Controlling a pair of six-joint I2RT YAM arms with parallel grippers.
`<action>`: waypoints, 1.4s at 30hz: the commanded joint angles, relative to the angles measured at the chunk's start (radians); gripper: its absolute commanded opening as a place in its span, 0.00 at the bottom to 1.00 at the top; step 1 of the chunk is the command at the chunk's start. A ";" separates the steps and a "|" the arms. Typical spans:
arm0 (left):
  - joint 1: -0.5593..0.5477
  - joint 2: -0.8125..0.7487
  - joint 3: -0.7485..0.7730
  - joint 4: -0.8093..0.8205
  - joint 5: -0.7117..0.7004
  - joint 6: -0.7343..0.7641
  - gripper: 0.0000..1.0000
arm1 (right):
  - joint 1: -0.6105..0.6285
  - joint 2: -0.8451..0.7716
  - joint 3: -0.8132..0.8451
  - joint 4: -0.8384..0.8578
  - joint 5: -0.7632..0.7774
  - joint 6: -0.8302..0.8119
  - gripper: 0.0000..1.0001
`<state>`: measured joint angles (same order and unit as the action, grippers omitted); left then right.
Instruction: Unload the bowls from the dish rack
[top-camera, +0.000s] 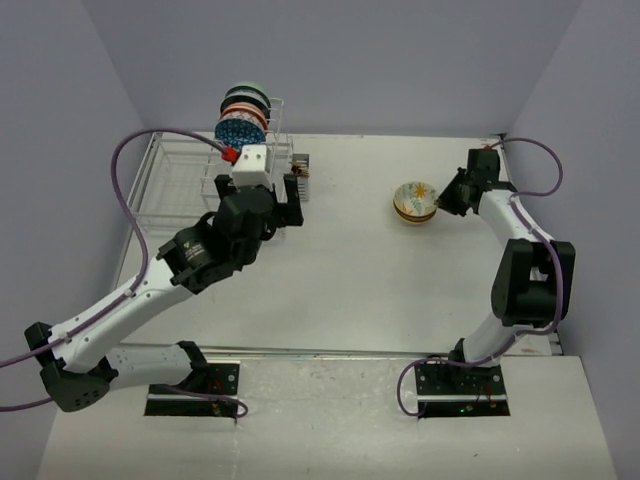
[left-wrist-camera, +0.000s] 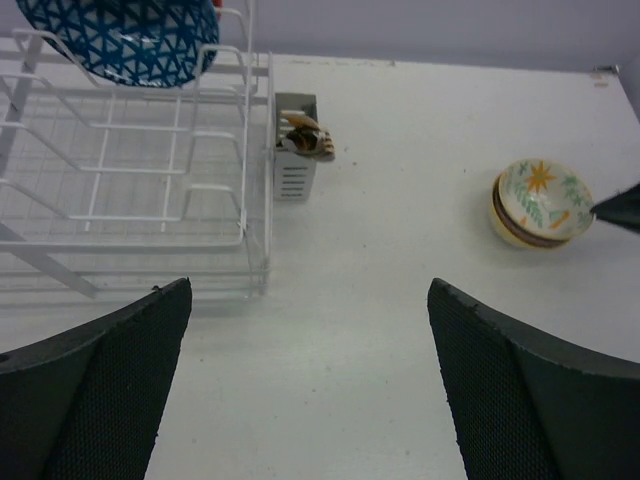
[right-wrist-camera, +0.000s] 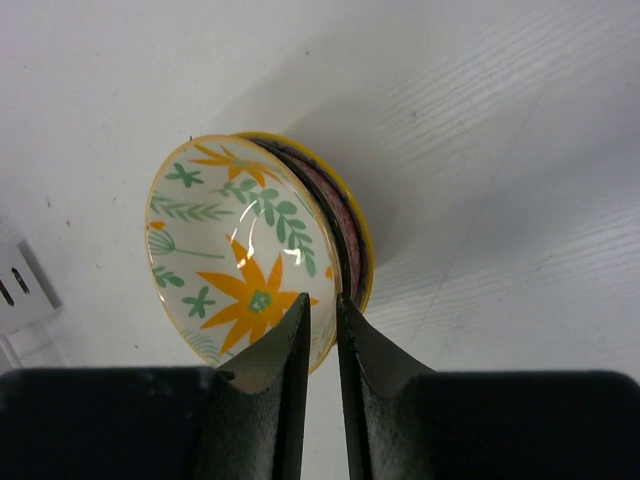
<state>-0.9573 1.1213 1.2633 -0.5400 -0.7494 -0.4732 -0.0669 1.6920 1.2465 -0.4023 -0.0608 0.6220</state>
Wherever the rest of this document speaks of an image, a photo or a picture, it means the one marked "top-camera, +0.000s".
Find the yellow star patterned bowl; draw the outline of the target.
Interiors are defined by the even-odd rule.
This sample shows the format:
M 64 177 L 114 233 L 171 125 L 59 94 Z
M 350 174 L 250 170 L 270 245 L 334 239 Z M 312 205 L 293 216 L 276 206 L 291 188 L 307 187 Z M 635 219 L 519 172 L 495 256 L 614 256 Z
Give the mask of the yellow star patterned bowl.
M 411 181 L 399 186 L 392 204 L 411 215 L 426 215 L 431 209 L 437 210 L 437 190 L 430 184 Z

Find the yellow teal patterned bowl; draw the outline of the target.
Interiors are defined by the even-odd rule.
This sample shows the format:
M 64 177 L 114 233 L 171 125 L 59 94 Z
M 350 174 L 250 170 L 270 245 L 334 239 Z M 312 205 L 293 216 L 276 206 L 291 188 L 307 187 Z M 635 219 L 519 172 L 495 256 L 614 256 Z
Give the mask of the yellow teal patterned bowl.
M 427 225 L 433 219 L 433 216 L 421 217 L 421 218 L 413 218 L 413 217 L 405 218 L 405 217 L 399 216 L 398 219 L 405 225 L 423 226 L 423 225 Z

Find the pink leaf patterned bowl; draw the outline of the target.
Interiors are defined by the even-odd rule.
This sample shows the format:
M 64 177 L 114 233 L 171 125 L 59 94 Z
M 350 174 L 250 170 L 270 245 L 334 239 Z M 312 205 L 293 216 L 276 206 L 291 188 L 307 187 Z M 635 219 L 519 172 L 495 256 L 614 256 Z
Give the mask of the pink leaf patterned bowl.
M 394 211 L 398 216 L 402 216 L 405 218 L 409 218 L 409 217 L 413 217 L 413 218 L 421 218 L 421 217 L 431 217 L 431 216 L 435 216 L 437 213 L 436 209 L 431 209 L 426 215 L 411 215 L 408 213 L 403 212 L 401 209 L 399 209 L 396 205 L 393 205 Z

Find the dark teal white bowl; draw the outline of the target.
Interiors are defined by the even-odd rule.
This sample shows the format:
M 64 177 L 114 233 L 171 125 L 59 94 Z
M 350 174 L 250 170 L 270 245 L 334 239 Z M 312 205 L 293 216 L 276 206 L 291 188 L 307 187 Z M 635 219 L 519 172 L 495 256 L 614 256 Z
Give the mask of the dark teal white bowl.
M 215 138 L 224 146 L 241 150 L 245 145 L 257 145 L 266 141 L 263 129 L 250 120 L 229 118 L 217 123 Z

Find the salmon pink patterned bowl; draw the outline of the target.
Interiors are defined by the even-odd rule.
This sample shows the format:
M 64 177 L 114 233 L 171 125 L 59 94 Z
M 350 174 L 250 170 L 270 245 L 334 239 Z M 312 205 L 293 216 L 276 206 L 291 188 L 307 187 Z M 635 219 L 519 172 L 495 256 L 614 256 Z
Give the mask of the salmon pink patterned bowl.
M 264 128 L 268 127 L 269 120 L 267 119 L 264 112 L 260 108 L 249 102 L 234 102 L 230 104 L 222 111 L 222 113 L 220 114 L 220 119 L 222 119 L 225 115 L 233 112 L 251 113 L 258 118 Z

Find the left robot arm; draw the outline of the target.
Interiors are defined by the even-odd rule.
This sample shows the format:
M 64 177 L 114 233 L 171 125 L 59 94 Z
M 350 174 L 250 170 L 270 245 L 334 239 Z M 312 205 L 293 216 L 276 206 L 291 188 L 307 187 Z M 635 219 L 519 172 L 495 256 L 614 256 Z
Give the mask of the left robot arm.
M 301 226 L 298 179 L 286 174 L 283 183 L 286 200 L 279 202 L 267 187 L 237 187 L 230 176 L 217 176 L 217 210 L 177 232 L 154 257 L 145 256 L 130 282 L 68 321 L 27 328 L 25 339 L 51 401 L 70 413 L 111 391 L 157 386 L 228 402 L 206 389 L 208 363 L 194 342 L 152 348 L 125 348 L 121 342 L 162 312 L 253 264 L 262 243 L 278 229 Z

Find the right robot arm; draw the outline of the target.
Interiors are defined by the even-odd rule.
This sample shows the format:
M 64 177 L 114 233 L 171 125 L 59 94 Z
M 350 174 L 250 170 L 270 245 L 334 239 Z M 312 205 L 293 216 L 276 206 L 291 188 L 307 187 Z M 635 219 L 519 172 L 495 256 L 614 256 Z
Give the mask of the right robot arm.
M 545 232 L 525 210 L 525 194 L 500 179 L 499 153 L 471 149 L 437 199 L 450 214 L 478 215 L 503 246 L 491 292 L 491 311 L 444 361 L 448 385 L 467 393 L 524 336 L 552 333 L 568 312 L 576 251 L 572 243 Z

